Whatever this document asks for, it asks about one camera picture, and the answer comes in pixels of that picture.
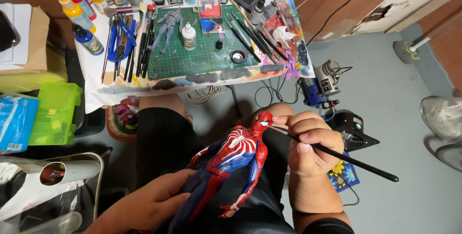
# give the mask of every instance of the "plastic bag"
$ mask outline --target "plastic bag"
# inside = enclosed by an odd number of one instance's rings
[[[0,96],[0,154],[27,149],[38,104],[38,98],[26,95]]]
[[[420,104],[425,124],[443,142],[452,141],[462,133],[462,98],[427,98]]]

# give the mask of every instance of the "fingernail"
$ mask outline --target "fingernail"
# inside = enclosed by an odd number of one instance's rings
[[[313,152],[313,148],[310,144],[303,143],[302,145],[298,145],[297,149],[300,153],[311,153]]]

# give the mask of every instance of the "floral cloth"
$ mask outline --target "floral cloth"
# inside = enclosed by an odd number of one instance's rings
[[[344,155],[350,156],[347,152],[343,152]],[[333,168],[332,172],[327,173],[329,175],[330,182],[335,187],[337,192],[341,192],[348,189],[348,185],[353,186],[359,184],[358,176],[354,170],[354,166],[347,161],[340,160]]]

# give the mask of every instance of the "green cutting mat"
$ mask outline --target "green cutting mat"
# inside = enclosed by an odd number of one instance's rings
[[[162,17],[169,10],[171,9],[160,9],[157,19]],[[179,24],[176,24],[170,39],[170,46],[166,50],[165,55],[161,55],[160,51],[164,48],[166,33],[162,36],[162,40],[156,47],[155,52],[151,53],[147,68],[148,78],[150,80],[163,79],[257,65],[257,61],[254,58],[250,61],[246,60],[241,64],[234,64],[231,61],[230,53],[233,50],[245,50],[246,54],[249,54],[249,51],[239,39],[234,36],[231,29],[225,23],[225,20],[230,22],[226,17],[226,13],[234,13],[238,18],[241,18],[239,11],[232,5],[226,5],[221,7],[221,12],[223,17],[222,25],[224,25],[226,33],[222,34],[225,37],[221,40],[223,41],[223,48],[217,50],[215,48],[215,42],[220,39],[218,33],[204,35],[200,26],[198,13],[193,12],[192,7],[182,7],[181,14],[184,20],[183,26],[189,22],[196,30],[197,47],[192,51],[188,51],[183,47],[182,36],[178,33]],[[163,23],[157,24],[155,27],[154,35],[156,37],[162,24]]]

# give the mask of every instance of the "spider-man figure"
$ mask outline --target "spider-man figure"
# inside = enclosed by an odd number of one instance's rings
[[[189,165],[193,165],[201,155],[214,155],[185,183],[183,192],[191,192],[188,200],[176,212],[170,223],[169,233],[180,233],[220,190],[223,180],[236,169],[250,165],[249,180],[237,201],[231,205],[221,206],[225,211],[218,217],[229,218],[242,206],[257,184],[258,177],[265,163],[268,150],[262,142],[262,133],[271,126],[273,115],[262,112],[251,129],[237,125],[228,137],[217,141],[197,153]]]

